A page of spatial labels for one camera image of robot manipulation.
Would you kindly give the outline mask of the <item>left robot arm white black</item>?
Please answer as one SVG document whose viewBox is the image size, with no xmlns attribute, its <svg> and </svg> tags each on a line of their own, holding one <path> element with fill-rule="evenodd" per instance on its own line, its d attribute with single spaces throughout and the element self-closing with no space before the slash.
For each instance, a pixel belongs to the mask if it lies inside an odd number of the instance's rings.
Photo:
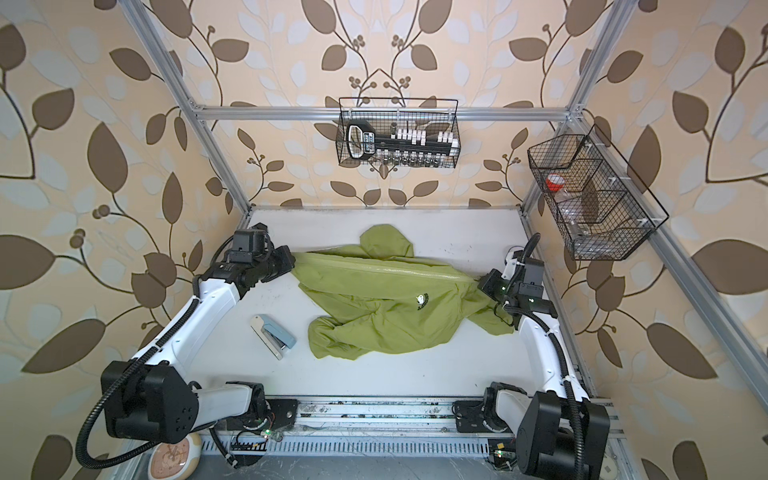
<svg viewBox="0 0 768 480">
<path fill-rule="evenodd" d="M 81 467 L 101 470 L 120 465 L 160 444 L 177 444 L 202 429 L 236 418 L 263 427 L 272 412 L 260 383 L 230 381 L 204 388 L 190 366 L 215 327 L 259 283 L 290 273 L 295 259 L 288 246 L 275 246 L 258 223 L 235 231 L 216 251 L 208 269 L 192 280 L 182 312 L 128 361 L 113 361 L 101 374 L 102 396 L 80 428 L 74 455 Z M 113 438 L 139 446 L 112 458 L 88 451 L 97 420 Z"/>
</svg>

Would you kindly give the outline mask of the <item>green jacket with patterned lining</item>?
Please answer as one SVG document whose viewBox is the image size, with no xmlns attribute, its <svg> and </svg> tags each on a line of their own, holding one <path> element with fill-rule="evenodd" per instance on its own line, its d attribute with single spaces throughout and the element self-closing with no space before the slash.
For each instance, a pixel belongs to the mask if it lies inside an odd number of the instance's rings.
<svg viewBox="0 0 768 480">
<path fill-rule="evenodd" d="M 464 320 L 494 335 L 512 318 L 453 266 L 418 257 L 392 225 L 366 230 L 356 245 L 294 256 L 300 289 L 323 310 L 308 326 L 312 354 L 356 360 L 449 342 Z"/>
</svg>

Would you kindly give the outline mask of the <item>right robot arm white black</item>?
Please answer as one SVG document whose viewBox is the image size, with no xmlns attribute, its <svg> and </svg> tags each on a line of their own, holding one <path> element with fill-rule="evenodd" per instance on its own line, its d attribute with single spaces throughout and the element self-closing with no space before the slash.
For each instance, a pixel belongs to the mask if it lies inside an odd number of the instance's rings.
<svg viewBox="0 0 768 480">
<path fill-rule="evenodd" d="M 515 464 L 539 479 L 598 479 L 610 432 L 604 406 L 581 386 L 561 333 L 557 311 L 544 297 L 544 263 L 525 249 L 512 251 L 504 269 L 481 278 L 479 289 L 511 317 L 529 344 L 531 393 L 494 382 L 485 423 L 514 434 Z"/>
</svg>

